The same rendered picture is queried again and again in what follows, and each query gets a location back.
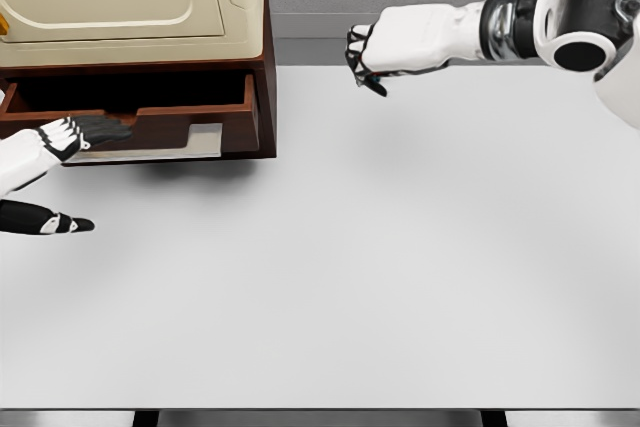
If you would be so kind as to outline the brown wooden cabinet drawer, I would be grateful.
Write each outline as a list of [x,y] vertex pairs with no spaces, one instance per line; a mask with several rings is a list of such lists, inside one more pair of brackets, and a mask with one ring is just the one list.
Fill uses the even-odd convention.
[[131,126],[132,135],[81,153],[79,165],[241,158],[260,148],[254,77],[237,70],[11,79],[0,102],[0,138],[99,114]]

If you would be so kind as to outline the brown cabinet with beige top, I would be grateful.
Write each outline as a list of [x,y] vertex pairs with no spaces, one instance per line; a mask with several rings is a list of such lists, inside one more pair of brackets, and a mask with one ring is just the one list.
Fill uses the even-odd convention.
[[0,95],[23,77],[247,71],[260,148],[276,154],[269,0],[0,0]]

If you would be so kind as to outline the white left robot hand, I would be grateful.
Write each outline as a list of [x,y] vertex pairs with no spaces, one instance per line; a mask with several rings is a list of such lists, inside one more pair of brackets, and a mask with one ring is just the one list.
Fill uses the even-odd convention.
[[90,232],[95,224],[6,196],[45,176],[81,151],[122,141],[132,128],[105,115],[68,116],[0,140],[0,232],[45,236]]

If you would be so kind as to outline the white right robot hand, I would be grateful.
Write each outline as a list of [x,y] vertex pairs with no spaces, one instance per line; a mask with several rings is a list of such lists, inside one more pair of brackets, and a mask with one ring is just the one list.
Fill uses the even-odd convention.
[[385,97],[383,77],[443,68],[455,53],[455,15],[447,4],[387,7],[375,23],[352,26],[345,59],[356,84]]

